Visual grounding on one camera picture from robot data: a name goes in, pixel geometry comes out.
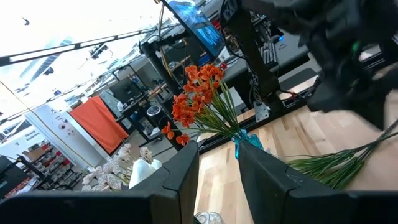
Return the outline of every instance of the wire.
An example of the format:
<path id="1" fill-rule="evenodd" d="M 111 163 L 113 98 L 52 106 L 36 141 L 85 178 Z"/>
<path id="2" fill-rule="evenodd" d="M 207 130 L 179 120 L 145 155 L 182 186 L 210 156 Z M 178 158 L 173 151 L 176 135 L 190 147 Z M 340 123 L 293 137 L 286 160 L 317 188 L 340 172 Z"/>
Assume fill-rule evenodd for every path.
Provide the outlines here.
<path id="1" fill-rule="evenodd" d="M 182 85 L 184 86 L 184 84 L 185 84 L 185 79 L 187 78 L 187 76 L 185 75 L 185 63 L 187 62 L 187 60 L 186 60 L 186 58 L 187 58 L 187 46 L 188 46 L 188 42 L 186 42 L 185 40 L 184 40 L 184 42 L 185 42 L 185 49 L 184 49 L 184 63 L 182 64 L 183 65 L 183 67 L 182 67 Z"/>

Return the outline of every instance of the vase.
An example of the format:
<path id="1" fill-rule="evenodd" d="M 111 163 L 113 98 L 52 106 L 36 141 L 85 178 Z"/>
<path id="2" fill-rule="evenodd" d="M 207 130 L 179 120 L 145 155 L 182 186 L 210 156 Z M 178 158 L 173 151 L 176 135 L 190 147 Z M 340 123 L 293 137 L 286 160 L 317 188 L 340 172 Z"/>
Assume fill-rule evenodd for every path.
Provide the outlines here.
<path id="1" fill-rule="evenodd" d="M 247 141 L 251 143 L 253 146 L 258 147 L 261 150 L 264 150 L 262 144 L 260 142 L 259 137 L 256 134 L 248 135 L 248 132 L 245 129 L 240 130 L 240 132 L 236 133 L 239 138 L 232 137 L 231 140 L 235 143 L 235 158 L 239 158 L 239 143 L 241 141 Z"/>

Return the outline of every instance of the white flower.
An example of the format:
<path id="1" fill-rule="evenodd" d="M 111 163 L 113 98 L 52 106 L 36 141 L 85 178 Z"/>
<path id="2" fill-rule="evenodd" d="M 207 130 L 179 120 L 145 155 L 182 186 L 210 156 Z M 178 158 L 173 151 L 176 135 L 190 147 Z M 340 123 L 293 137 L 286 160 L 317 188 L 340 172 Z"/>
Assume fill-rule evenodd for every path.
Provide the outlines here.
<path id="1" fill-rule="evenodd" d="M 124 153 L 124 152 L 127 152 L 127 148 L 124 146 L 120 147 L 119 153 Z"/>
<path id="2" fill-rule="evenodd" d="M 98 185 L 94 186 L 94 187 L 91 189 L 91 191 L 103 191 L 103 190 L 106 190 L 106 189 L 108 189 L 108 188 L 109 188 L 109 186 L 105 186 L 105 185 L 100 185 L 100 184 L 98 184 Z"/>
<path id="3" fill-rule="evenodd" d="M 120 168 L 119 164 L 113 164 L 112 165 L 112 173 L 118 174 L 122 172 L 122 168 Z"/>
<path id="4" fill-rule="evenodd" d="M 121 180 L 119 178 L 117 178 L 113 174 L 108 174 L 107 178 L 108 178 L 108 184 L 112 189 L 114 189 L 114 190 L 121 189 Z"/>
<path id="5" fill-rule="evenodd" d="M 95 168 L 94 167 L 87 167 L 88 172 L 94 172 Z"/>
<path id="6" fill-rule="evenodd" d="M 152 157 L 152 152 L 147 147 L 140 148 L 139 154 L 149 164 L 154 161 L 154 158 Z"/>
<path id="7" fill-rule="evenodd" d="M 113 157 L 113 161 L 121 162 L 122 160 L 123 160 L 123 158 L 119 154 L 117 154 Z"/>
<path id="8" fill-rule="evenodd" d="M 110 186 L 113 190 L 120 190 L 121 180 L 113 174 L 103 174 L 98 178 L 98 185 Z"/>
<path id="9" fill-rule="evenodd" d="M 95 168 L 95 171 L 93 172 L 95 176 L 101 175 L 104 171 L 102 170 L 101 166 L 98 166 Z"/>
<path id="10" fill-rule="evenodd" d="M 112 165 L 107 162 L 104 165 L 102 165 L 102 170 L 104 171 L 105 174 L 110 174 L 112 172 Z"/>
<path id="11" fill-rule="evenodd" d="M 120 153 L 120 154 L 119 154 L 119 157 L 120 157 L 122 160 L 130 161 L 130 154 L 129 154 L 128 152 Z"/>
<path id="12" fill-rule="evenodd" d="M 94 177 L 93 173 L 87 174 L 85 177 L 83 177 L 83 184 L 89 184 L 91 181 L 91 178 Z"/>
<path id="13" fill-rule="evenodd" d="M 98 178 L 98 185 L 106 186 L 108 184 L 108 177 L 106 176 L 106 174 L 102 174 L 97 178 Z"/>
<path id="14" fill-rule="evenodd" d="M 91 191 L 91 190 L 92 190 L 92 188 L 91 188 L 90 185 L 84 185 L 84 186 L 81 188 L 81 191 Z"/>

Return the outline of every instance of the black cable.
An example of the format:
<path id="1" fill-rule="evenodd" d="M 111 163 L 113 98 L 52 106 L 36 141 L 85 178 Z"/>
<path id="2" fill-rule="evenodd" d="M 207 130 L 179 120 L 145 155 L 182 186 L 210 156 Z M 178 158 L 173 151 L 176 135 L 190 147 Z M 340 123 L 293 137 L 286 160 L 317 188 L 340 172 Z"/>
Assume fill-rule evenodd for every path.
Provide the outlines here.
<path id="1" fill-rule="evenodd" d="M 188 42 L 187 43 L 185 43 L 185 50 L 184 50 L 184 58 L 183 58 L 183 60 L 184 60 L 184 63 L 182 63 L 182 65 L 183 65 L 183 67 L 182 67 L 182 85 L 184 86 L 184 83 L 186 83 L 186 78 L 187 78 L 187 76 L 185 75 L 185 62 L 187 62 L 185 59 L 186 59 L 186 57 L 187 57 L 187 47 L 188 46 Z"/>

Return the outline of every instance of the wooden table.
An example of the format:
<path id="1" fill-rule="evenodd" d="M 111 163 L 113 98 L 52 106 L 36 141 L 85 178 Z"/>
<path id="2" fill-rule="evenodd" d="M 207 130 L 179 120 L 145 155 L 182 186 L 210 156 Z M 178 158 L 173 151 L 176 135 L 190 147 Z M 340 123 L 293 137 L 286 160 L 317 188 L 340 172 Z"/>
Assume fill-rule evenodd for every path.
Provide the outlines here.
<path id="1" fill-rule="evenodd" d="M 398 94 L 390 94 L 387 101 L 388 123 L 391 124 L 398 118 Z M 250 110 L 238 119 L 243 120 L 253 114 L 254 111 Z M 375 140 L 381 132 L 347 111 L 311 113 L 303 107 L 250 134 L 259 136 L 264 149 L 270 148 L 273 155 L 288 161 L 298 158 L 289 156 L 320 155 L 362 146 Z M 398 137 L 379 146 L 348 189 L 398 190 L 397 161 Z M 252 223 L 233 142 L 200 156 L 195 213 L 200 211 L 219 212 L 228 224 Z"/>
<path id="2" fill-rule="evenodd" d="M 179 66 L 183 65 L 190 58 L 191 58 L 191 55 L 185 57 L 185 59 L 181 60 L 178 64 L 176 64 L 173 68 L 171 68 L 170 71 L 174 72 Z"/>

